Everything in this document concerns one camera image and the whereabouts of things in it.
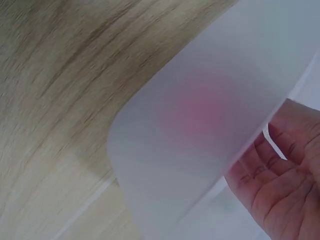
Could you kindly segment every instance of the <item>finger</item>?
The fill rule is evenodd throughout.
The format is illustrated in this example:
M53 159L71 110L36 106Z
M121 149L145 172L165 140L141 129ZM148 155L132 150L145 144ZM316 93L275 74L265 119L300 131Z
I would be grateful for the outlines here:
M258 179L263 184L266 184L277 177L262 163L254 145L249 147L239 161L253 179Z
M305 151L301 147L302 143L298 143L299 140L294 140L290 135L272 124L269 124L268 129L271 139L279 147L286 159L300 165L305 158Z
M282 159L270 145L263 133L255 140L254 146L265 167L277 176L281 176L296 166L293 162Z
M299 139L304 149L320 135L320 112L287 99L271 124L295 140Z
M263 184L258 179L253 179L239 161L224 177L234 195L250 211L255 196Z

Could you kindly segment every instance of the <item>translucent paper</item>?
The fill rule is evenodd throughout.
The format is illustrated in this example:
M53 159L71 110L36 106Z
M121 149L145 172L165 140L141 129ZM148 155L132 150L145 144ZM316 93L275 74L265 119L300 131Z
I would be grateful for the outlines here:
M315 58L319 9L241 0L119 112L108 155L145 240L222 239L207 193Z

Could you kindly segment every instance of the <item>hand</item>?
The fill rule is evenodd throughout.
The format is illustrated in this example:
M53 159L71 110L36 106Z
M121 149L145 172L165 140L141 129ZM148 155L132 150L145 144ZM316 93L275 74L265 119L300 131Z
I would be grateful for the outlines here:
M287 100L225 176L233 193L273 240L320 239L320 111Z

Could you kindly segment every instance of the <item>beige surface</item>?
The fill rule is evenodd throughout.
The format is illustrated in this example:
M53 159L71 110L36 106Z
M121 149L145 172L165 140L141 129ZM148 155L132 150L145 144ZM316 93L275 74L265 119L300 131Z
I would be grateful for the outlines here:
M65 234L77 236L69 230L82 225L93 234L87 239L135 239L118 187L107 188L108 128L234 2L0 1L1 239L80 239ZM97 212L88 223L85 208Z

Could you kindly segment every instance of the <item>light wooden surface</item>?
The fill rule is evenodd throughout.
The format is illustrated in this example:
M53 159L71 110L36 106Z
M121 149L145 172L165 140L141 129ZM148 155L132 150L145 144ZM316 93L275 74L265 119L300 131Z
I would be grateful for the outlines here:
M0 1L2 240L141 237L107 159L108 128L235 1Z

